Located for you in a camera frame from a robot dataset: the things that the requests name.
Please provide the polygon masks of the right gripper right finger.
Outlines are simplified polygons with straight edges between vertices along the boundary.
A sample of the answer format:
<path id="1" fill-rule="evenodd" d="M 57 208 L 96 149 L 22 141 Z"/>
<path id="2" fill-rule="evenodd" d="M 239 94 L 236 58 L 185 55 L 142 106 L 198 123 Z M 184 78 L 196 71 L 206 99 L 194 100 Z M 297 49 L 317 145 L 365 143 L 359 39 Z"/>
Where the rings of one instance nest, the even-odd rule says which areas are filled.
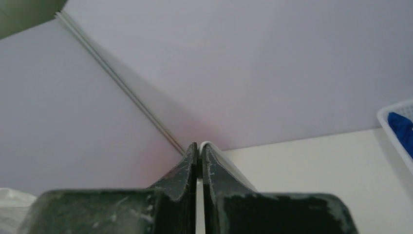
<path id="1" fill-rule="evenodd" d="M 356 234 L 347 206 L 324 193 L 260 193 L 212 143 L 201 145 L 207 234 Z"/>

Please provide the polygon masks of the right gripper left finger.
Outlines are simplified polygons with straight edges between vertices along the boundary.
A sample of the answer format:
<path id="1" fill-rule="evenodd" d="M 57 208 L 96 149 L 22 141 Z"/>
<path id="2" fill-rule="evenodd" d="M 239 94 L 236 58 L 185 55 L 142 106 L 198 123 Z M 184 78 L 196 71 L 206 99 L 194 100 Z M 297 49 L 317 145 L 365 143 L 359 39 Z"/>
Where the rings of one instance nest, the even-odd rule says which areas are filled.
<path id="1" fill-rule="evenodd" d="M 30 207 L 20 234 L 193 234 L 197 144 L 147 188 L 51 190 Z"/>

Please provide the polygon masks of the white t-shirt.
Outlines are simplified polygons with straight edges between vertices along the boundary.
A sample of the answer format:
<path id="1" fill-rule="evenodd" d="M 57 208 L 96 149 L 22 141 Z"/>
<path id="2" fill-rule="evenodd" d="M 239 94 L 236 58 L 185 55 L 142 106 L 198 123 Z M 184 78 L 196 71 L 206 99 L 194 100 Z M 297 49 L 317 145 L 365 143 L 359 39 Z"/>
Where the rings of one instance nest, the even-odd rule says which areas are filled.
<path id="1" fill-rule="evenodd" d="M 255 191 L 213 143 L 190 144 L 179 163 L 140 189 L 60 189 L 39 197 L 2 188 L 3 234 L 203 234 L 218 191 Z"/>

